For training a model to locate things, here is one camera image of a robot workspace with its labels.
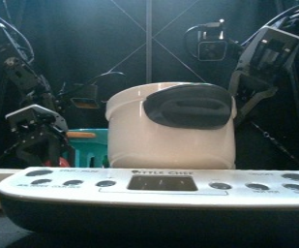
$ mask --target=cable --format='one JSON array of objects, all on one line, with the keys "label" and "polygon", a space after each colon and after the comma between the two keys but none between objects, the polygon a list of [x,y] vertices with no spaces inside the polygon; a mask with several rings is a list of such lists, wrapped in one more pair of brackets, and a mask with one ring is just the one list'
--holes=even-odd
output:
[{"label": "cable", "polygon": [[28,61],[25,61],[25,62],[29,64],[29,63],[33,61],[33,50],[32,50],[32,47],[31,47],[31,45],[29,45],[29,42],[28,42],[25,36],[21,34],[21,32],[17,30],[17,28],[13,27],[13,25],[11,25],[1,17],[0,17],[0,22],[1,22],[8,28],[11,28],[11,29],[17,33],[17,35],[21,37],[21,40],[24,41],[24,45],[25,45],[25,47],[27,47],[27,49],[23,48],[23,50],[27,50],[28,53],[29,53],[29,55],[28,55]]},{"label": "cable", "polygon": [[75,89],[68,90],[68,91],[65,91],[65,92],[60,92],[60,94],[57,95],[57,98],[61,98],[61,97],[64,97],[64,96],[67,96],[67,95],[73,94],[75,92],[77,92],[79,90],[81,90],[87,85],[93,85],[93,84],[96,84],[99,78],[101,78],[101,77],[104,77],[104,76],[109,76],[109,75],[119,75],[119,76],[125,77],[125,75],[124,75],[123,73],[120,73],[120,72],[107,72],[107,73],[103,73],[103,74],[95,76],[93,78],[91,78],[88,81],[85,81],[85,82],[84,82],[79,87],[76,87]]},{"label": "cable", "polygon": [[196,59],[196,55],[189,51],[189,48],[188,48],[188,44],[187,44],[187,40],[188,40],[188,36],[189,36],[189,33],[193,32],[193,31],[199,31],[199,30],[203,30],[205,28],[205,24],[199,24],[193,27],[191,27],[187,31],[185,31],[185,34],[184,34],[184,40],[183,40],[183,46],[184,46],[184,50],[187,51],[188,55]]},{"label": "cable", "polygon": [[[290,14],[294,14],[299,11],[299,5],[289,8],[286,11],[284,11],[282,13],[280,13],[273,19],[270,19],[266,24],[264,26],[270,26],[272,24],[274,24],[280,19],[282,19],[284,17],[289,16]],[[258,30],[250,35],[250,37],[241,43],[241,46],[245,47],[246,44],[249,43],[249,41],[253,39],[253,37],[256,36]]]}]

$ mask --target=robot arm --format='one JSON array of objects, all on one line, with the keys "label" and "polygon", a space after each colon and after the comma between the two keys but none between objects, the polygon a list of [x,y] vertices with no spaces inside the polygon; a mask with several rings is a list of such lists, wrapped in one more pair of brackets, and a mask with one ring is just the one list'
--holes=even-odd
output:
[{"label": "robot arm", "polygon": [[21,109],[5,116],[11,131],[19,138],[17,156],[31,166],[43,166],[44,162],[49,162],[57,167],[61,154],[67,152],[72,165],[73,149],[65,136],[67,125],[56,113],[60,109],[48,81],[36,75],[29,63],[31,58],[0,23],[0,67],[21,93]]}]

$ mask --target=black curtain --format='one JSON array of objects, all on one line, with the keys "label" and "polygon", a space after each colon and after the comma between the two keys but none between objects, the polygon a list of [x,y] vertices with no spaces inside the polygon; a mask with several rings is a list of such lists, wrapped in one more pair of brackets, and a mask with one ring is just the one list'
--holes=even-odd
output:
[{"label": "black curtain", "polygon": [[[183,48],[184,33],[197,24],[223,19],[229,38],[242,42],[276,14],[272,0],[0,1],[0,16],[13,22],[27,37],[35,51],[35,70],[49,81],[55,93],[65,82],[83,83],[108,71],[125,74],[125,88],[159,81],[205,81],[226,88],[236,61],[192,59]],[[119,80],[117,77],[103,79],[100,84],[105,89],[99,94],[105,94]],[[285,80],[286,90],[278,91],[274,102],[261,106],[257,116],[265,131],[299,155],[299,149],[293,149],[296,140],[299,147],[299,120],[277,118],[272,122],[268,117],[288,112],[299,114],[292,83],[289,78]],[[0,79],[0,83],[4,85],[5,80]],[[19,96],[9,93],[15,85],[8,83],[8,88],[12,89],[0,91],[0,123],[5,122],[5,112],[19,107]],[[269,105],[276,103],[273,111]],[[104,104],[100,109],[68,108],[64,114],[68,128],[105,128],[104,114]],[[297,168],[250,126],[240,130],[236,133],[240,168]],[[0,143],[1,150],[13,140],[7,127],[0,128],[0,140],[9,140]]]}]

